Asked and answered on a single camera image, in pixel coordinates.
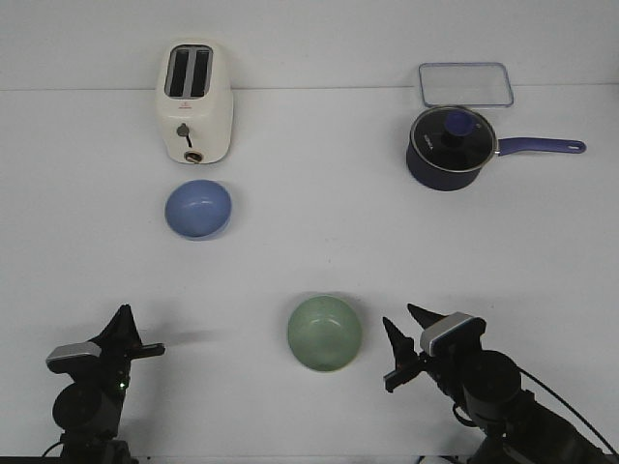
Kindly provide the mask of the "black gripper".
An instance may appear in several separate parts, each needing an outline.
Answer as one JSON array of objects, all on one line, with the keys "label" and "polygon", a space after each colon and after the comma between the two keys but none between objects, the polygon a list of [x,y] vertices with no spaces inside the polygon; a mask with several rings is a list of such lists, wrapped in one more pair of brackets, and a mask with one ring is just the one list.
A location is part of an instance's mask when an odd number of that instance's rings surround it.
[{"label": "black gripper", "polygon": [[127,387],[133,361],[159,357],[165,353],[163,343],[142,343],[129,304],[122,304],[91,341],[102,348],[99,373],[101,387]]},{"label": "black gripper", "polygon": [[[444,314],[411,303],[407,305],[407,310],[423,330],[446,318]],[[395,363],[397,363],[396,368],[383,377],[387,392],[393,392],[397,387],[425,372],[441,392],[453,401],[462,400],[463,389],[456,365],[452,360],[430,357],[426,354],[415,359],[414,339],[404,335],[387,317],[383,317],[382,322],[392,346]]]}]

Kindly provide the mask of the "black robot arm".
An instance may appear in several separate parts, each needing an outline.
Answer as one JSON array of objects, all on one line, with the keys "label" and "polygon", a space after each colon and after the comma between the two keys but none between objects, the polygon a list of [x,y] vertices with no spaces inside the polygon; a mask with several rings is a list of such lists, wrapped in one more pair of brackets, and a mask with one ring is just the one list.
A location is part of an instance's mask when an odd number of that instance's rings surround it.
[{"label": "black robot arm", "polygon": [[522,386],[526,371],[507,355],[486,350],[486,321],[462,312],[435,313],[414,304],[408,312],[422,328],[420,339],[382,320],[395,361],[383,380],[393,392],[426,373],[453,402],[459,423],[485,438],[471,463],[615,463],[609,442],[591,443],[569,421],[540,404]]},{"label": "black robot arm", "polygon": [[379,323],[354,361],[333,371],[289,349],[289,307],[205,321],[169,318],[150,333],[120,306],[95,336],[47,359],[71,383],[52,416],[83,445],[121,430],[134,452],[178,456],[397,454],[406,420],[382,376],[390,349]]}]

